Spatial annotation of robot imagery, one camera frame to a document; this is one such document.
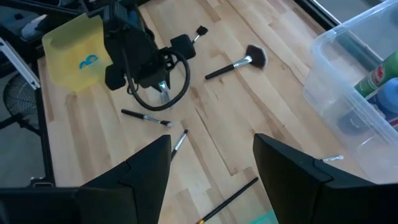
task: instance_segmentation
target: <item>wooden tabletop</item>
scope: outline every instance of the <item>wooden tabletop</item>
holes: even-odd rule
[[[103,83],[74,94],[55,86],[39,60],[40,78],[58,186],[79,186],[119,164],[163,134],[173,143],[188,128],[170,171],[160,223],[195,223],[257,176],[254,133],[264,133],[311,156],[343,154],[332,165],[365,177],[362,170],[302,96],[311,67],[310,48],[324,30],[291,0],[152,0],[140,7],[161,48],[180,35],[195,36],[189,60],[191,84],[172,109],[146,111],[126,93]],[[248,44],[268,54],[268,66],[245,66],[206,81],[205,75],[240,59]],[[172,72],[171,95],[182,87],[183,69]],[[159,105],[159,94],[140,89]],[[121,109],[171,120],[172,128],[120,113]],[[211,221],[249,223],[271,209],[261,182]]]

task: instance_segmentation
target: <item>makeup brush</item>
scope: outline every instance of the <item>makeup brush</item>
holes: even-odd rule
[[[175,154],[177,153],[177,150],[179,149],[179,147],[182,145],[182,143],[184,142],[185,137],[187,137],[188,134],[188,130],[186,129],[180,139],[177,141],[176,145],[174,146],[174,149],[172,151],[172,159],[174,158]]]
[[[254,45],[248,45],[246,49],[246,56],[244,58],[205,76],[205,78],[209,80],[223,73],[232,71],[235,68],[239,68],[248,64],[251,64],[257,68],[264,68],[267,65],[267,62],[268,62],[267,54],[262,48],[256,47]]]
[[[122,109],[122,113],[136,117],[136,118],[144,119],[147,121],[153,121],[158,124],[163,124],[164,126],[167,126],[167,127],[173,126],[173,122],[171,122],[171,121],[159,121],[158,119],[151,118],[150,116],[148,116],[146,114],[137,113],[137,112],[133,112],[133,111],[125,110],[125,109]]]
[[[194,40],[192,41],[192,44],[194,44],[194,43],[199,39],[199,37],[205,35],[208,31],[209,31],[209,30],[208,30],[206,27],[200,26],[200,27],[197,29],[197,36],[196,36],[196,37],[194,38]]]

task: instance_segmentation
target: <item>blue logo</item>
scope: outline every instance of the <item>blue logo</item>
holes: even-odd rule
[[[79,64],[79,69],[85,68],[86,66],[91,65],[95,61],[98,60],[98,57],[96,55],[89,55],[87,56],[86,60],[80,62]]]

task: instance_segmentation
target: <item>yellow plastic bin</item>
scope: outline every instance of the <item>yellow plastic bin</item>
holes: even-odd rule
[[[82,14],[45,34],[42,42],[51,81],[72,91],[104,80],[106,67],[112,64],[100,16]]]

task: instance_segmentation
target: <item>blue bottle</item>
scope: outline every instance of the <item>blue bottle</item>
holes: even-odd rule
[[[398,128],[398,78],[386,82],[368,102],[387,122]],[[342,132],[362,134],[369,129],[358,113],[352,111],[339,119],[338,126]]]

